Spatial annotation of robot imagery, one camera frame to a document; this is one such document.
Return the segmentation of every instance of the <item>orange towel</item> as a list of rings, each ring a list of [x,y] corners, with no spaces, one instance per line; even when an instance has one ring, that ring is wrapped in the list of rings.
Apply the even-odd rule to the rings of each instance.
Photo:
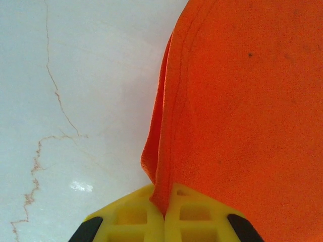
[[[189,0],[142,166],[241,210],[265,241],[323,241],[323,2]]]

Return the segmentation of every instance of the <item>dark spot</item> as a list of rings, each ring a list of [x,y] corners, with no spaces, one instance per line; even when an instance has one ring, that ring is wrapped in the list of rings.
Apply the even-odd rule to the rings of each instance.
[[[293,104],[297,104],[296,99],[294,97],[291,98]]]
[[[307,44],[303,45],[303,49],[305,50],[305,52],[310,52],[310,47]]]
[[[299,16],[299,10],[295,9],[293,14],[294,14],[295,17],[298,17]]]
[[[287,59],[290,63],[294,63],[294,59],[292,56],[290,56],[288,53],[284,55],[285,59]]]

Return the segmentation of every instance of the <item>white marble surface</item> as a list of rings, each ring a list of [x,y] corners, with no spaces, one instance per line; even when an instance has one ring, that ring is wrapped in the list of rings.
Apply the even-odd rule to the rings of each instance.
[[[186,0],[0,0],[0,241],[67,241],[140,167]]]

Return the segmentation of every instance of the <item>rectangular opening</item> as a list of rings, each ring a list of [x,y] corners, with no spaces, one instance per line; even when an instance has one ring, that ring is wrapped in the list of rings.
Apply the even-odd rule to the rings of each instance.
[[[125,206],[116,211],[116,225],[146,224],[147,211],[143,207]]]
[[[218,234],[210,229],[181,229],[182,242],[219,242]]]
[[[211,220],[210,210],[207,206],[199,204],[185,204],[181,207],[180,220],[207,221]]]

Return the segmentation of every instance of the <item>yellow plastic object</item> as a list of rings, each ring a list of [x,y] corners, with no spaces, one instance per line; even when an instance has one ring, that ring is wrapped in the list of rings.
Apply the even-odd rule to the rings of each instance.
[[[164,218],[149,200],[152,192],[145,186],[87,216],[103,218],[93,242],[163,242]]]
[[[245,218],[236,209],[175,184],[165,216],[165,241],[240,242],[227,219],[228,214]]]
[[[240,211],[175,184],[165,220],[145,186],[87,216],[69,242],[263,242]]]

